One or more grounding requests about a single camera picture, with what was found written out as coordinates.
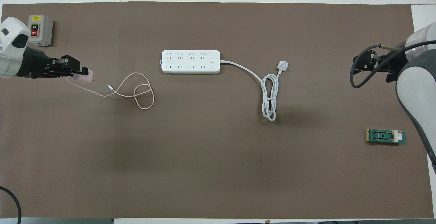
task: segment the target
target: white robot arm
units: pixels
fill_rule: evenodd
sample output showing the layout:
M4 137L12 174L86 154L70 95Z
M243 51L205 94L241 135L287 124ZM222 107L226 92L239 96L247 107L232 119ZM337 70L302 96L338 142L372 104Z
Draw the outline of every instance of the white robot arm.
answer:
M20 20L8 17L0 24L0 78L60 78L89 75L89 70L69 55L49 58L27 46L30 30Z
M389 49L378 56L371 49ZM371 71L356 85L353 75ZM350 82L354 88L363 86L376 72L388 72L386 82L397 81L397 98L413 121L436 171L436 22L413 33L397 47L375 45L354 58Z

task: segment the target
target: power strip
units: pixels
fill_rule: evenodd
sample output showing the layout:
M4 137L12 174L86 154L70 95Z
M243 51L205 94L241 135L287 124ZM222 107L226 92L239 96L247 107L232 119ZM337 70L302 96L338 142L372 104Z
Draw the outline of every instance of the power strip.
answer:
M160 66L166 74L217 74L220 57L218 50L164 50Z

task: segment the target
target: brown mat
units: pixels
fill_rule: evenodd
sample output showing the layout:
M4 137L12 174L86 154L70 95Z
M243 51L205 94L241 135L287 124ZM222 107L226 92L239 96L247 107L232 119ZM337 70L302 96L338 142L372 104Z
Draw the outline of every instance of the brown mat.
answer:
M48 56L94 70L89 89L107 94L143 72L156 103L142 111L64 79L1 79L0 185L24 216L433 217L425 149L394 83L348 81L361 50L413 32L409 5L29 4L4 5L2 17L34 14L54 21ZM219 50L261 77L287 60L277 120L262 117L259 83L237 67L164 74L171 49ZM407 143L369 144L367 128L403 130ZM15 216L0 197L0 217Z

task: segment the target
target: green electronic component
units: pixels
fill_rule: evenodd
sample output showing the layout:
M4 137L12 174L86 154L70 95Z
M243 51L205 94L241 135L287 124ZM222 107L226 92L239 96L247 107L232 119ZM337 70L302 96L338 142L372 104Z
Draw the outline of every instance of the green electronic component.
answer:
M366 141L405 144L406 133L400 130L367 129Z

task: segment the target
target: white charging cable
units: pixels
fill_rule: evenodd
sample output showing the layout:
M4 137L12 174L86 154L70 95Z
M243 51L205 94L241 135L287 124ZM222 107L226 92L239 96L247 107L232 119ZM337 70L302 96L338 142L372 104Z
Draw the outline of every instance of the white charging cable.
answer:
M131 77L132 75L135 75L135 74L138 74L138 75L141 75L142 77L144 77L144 78L147 80L147 83L142 83L142 84L138 85L138 86L134 89L134 94L133 94L133 95L122 95L122 94L118 93L118 90L119 90L120 87L123 85L123 83L124 83L124 82L129 78L129 77ZM94 91L92 91L92 90L89 90L89 89L83 88L82 86L79 86L79 85L76 85L75 83L70 82L70 80L68 80L68 78L66 78L66 80L68 81L68 83L70 83L70 84L72 84L72 85L74 85L74 86L76 86L76 87L79 87L79 88L84 89L84 90L86 90L86 91L92 92L92 93L94 93L94 94L96 94L96 95L99 95L99 96L101 96L101 97L108 97L108 96L111 96L111 95L113 95L113 94L117 94L117 95L122 96L122 97L133 97L133 98L135 99L135 101L136 101L138 107L139 107L140 109L144 109L144 110L149 109L149 108L151 108L151 106L153 106L153 104L154 104L154 93L153 93L153 89L151 89L150 81L148 81L148 78L145 77L145 75L143 75L142 73L136 73L136 72L135 72L135 73L131 73L131 74L129 74L129 75L128 75L128 76L127 76L127 77L126 77L126 78L121 82L121 84L118 86L117 89L114 89L112 86L110 86L110 85L108 84L108 88L109 88L111 91L113 91L113 92L110 93L109 95L101 95L101 94L99 94L99 93L97 93L97 92L94 92ZM140 92L139 94L136 94L137 89L139 89L139 87L142 87L142 86L147 86L147 87L148 87L148 90L147 90L147 91L144 91L144 92ZM137 97L140 96L140 95L146 94L146 93L148 93L148 92L151 92L151 95L152 95L152 97L153 97L153 101L151 102L151 105L150 105L150 106L148 106L148 107L146 107L146 108L143 108L142 106L139 105L139 102L138 102Z
M247 72L251 73L254 77L256 77L260 82L260 88L262 88L263 92L263 101L262 101L262 113L263 116L268 118L270 121L274 121L276 119L276 101L277 101L277 92L279 91L279 76L283 71L288 69L288 63L286 61L279 61L277 68L279 72L277 75L269 74L266 75L263 79L260 79L254 72L250 69L243 67L237 63L232 61L221 61L221 64L232 64L237 67L240 67ZM268 91L266 89L266 80L269 79L272 82L271 92L268 97Z

